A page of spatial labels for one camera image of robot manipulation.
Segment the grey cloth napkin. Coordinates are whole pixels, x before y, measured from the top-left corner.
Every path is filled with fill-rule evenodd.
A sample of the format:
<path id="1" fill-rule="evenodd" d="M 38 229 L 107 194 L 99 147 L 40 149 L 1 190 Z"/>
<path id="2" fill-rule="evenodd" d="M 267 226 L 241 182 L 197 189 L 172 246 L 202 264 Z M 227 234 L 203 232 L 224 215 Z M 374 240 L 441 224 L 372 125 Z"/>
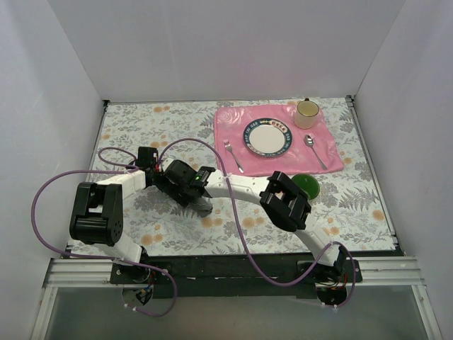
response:
<path id="1" fill-rule="evenodd" d="M 197 213 L 201 218 L 207 217 L 212 212 L 212 204 L 204 198 L 198 198 L 194 203 L 192 203 L 192 209 Z"/>

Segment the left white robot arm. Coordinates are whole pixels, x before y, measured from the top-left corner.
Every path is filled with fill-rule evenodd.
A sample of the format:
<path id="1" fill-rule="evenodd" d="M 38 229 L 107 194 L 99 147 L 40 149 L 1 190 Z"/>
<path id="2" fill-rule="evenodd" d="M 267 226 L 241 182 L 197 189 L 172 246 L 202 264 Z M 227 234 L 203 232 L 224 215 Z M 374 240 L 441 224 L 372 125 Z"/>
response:
<path id="1" fill-rule="evenodd" d="M 144 249 L 124 231 L 123 201 L 154 184 L 154 175 L 160 172 L 158 158 L 156 148 L 140 147 L 125 173 L 80 183 L 69 224 L 72 239 L 94 245 L 114 259 L 129 261 L 126 274 L 135 283 L 145 282 L 151 267 L 141 260 Z"/>

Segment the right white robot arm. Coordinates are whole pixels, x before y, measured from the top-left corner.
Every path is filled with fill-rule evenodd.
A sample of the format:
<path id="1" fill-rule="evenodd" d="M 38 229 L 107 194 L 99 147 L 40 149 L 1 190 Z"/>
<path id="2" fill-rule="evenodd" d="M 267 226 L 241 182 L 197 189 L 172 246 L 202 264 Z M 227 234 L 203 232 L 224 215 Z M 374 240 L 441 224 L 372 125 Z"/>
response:
<path id="1" fill-rule="evenodd" d="M 201 211 L 206 198 L 227 198 L 261 206 L 277 228 L 293 233 L 319 261 L 315 269 L 328 281 L 346 272 L 346 255 L 315 223 L 308 195 L 286 174 L 275 171 L 269 177 L 225 175 L 203 166 L 192 169 L 180 160 L 167 159 L 155 178 L 157 188 L 184 208 Z"/>

